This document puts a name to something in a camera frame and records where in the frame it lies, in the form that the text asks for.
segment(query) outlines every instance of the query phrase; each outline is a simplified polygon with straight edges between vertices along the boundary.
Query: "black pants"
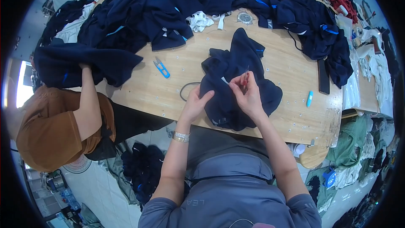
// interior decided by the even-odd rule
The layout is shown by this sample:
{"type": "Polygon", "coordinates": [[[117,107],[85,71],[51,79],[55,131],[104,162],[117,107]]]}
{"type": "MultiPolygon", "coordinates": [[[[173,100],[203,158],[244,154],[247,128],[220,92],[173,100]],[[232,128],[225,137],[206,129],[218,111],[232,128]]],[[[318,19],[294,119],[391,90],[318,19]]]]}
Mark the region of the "black pants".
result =
{"type": "Polygon", "coordinates": [[[115,145],[125,139],[142,134],[148,130],[158,130],[173,122],[167,118],[148,114],[129,107],[121,106],[111,101],[114,112],[115,141],[111,141],[111,130],[107,129],[104,118],[101,126],[101,140],[93,152],[85,154],[90,160],[105,160],[115,157],[115,145]]]}

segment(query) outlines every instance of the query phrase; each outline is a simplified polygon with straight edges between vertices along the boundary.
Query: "blue thread snips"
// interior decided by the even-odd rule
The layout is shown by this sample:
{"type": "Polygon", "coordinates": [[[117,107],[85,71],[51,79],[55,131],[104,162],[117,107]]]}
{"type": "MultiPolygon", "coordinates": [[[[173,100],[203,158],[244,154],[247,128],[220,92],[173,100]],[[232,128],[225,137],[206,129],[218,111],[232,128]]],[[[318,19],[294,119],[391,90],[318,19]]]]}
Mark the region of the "blue thread snips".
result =
{"type": "Polygon", "coordinates": [[[156,61],[153,61],[153,63],[166,79],[170,77],[170,73],[167,71],[166,67],[163,65],[162,61],[160,61],[158,57],[156,57],[156,61]]]}

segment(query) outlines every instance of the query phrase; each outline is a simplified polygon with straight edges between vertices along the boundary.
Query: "woman's left hand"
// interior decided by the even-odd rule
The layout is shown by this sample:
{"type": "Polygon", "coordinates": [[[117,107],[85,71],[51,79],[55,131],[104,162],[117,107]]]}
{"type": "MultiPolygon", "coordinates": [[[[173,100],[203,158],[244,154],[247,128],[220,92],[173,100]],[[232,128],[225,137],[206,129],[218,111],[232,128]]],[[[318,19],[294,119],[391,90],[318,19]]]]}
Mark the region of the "woman's left hand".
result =
{"type": "Polygon", "coordinates": [[[204,96],[200,99],[200,85],[192,89],[188,95],[184,109],[180,114],[179,121],[185,120],[190,124],[195,121],[198,115],[203,111],[205,104],[214,96],[214,94],[214,90],[211,90],[204,94],[204,96]]]}

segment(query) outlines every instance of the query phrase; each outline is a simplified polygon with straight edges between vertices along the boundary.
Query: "woman's right hand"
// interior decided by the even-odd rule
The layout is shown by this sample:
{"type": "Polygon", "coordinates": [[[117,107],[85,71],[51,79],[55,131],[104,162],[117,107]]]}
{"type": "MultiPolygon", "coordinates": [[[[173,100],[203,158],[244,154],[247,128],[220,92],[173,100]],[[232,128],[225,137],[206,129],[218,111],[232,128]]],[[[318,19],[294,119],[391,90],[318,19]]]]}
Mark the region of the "woman's right hand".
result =
{"type": "Polygon", "coordinates": [[[248,71],[247,73],[233,78],[229,83],[229,87],[235,94],[240,109],[251,119],[258,118],[265,114],[260,99],[259,87],[256,84],[253,72],[248,71]],[[247,79],[247,92],[244,95],[241,88],[243,88],[245,74],[248,74],[249,78],[247,79]]]}

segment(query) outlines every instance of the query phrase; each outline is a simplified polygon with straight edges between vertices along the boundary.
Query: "hand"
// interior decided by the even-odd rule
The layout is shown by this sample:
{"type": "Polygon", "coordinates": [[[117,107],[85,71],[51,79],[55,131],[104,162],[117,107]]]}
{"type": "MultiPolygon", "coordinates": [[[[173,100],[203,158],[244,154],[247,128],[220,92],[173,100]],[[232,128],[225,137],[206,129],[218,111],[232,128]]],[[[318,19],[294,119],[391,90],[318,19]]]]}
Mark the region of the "hand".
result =
{"type": "Polygon", "coordinates": [[[188,95],[187,102],[183,108],[183,111],[180,114],[180,119],[185,120],[188,123],[192,123],[198,117],[198,115],[202,112],[205,107],[205,104],[214,96],[214,90],[211,90],[204,94],[204,96],[200,99],[200,85],[196,86],[194,89],[190,91],[188,95]]]}
{"type": "Polygon", "coordinates": [[[229,83],[229,87],[235,94],[240,109],[252,120],[265,114],[260,99],[259,87],[256,84],[253,72],[249,71],[233,78],[229,83]],[[248,74],[249,78],[246,86],[247,92],[243,95],[241,88],[243,88],[242,82],[245,80],[245,74],[248,74]]]}
{"type": "Polygon", "coordinates": [[[84,68],[92,69],[92,68],[90,67],[90,65],[88,65],[88,64],[86,64],[86,63],[79,63],[78,65],[80,66],[81,69],[84,69],[84,68]]]}

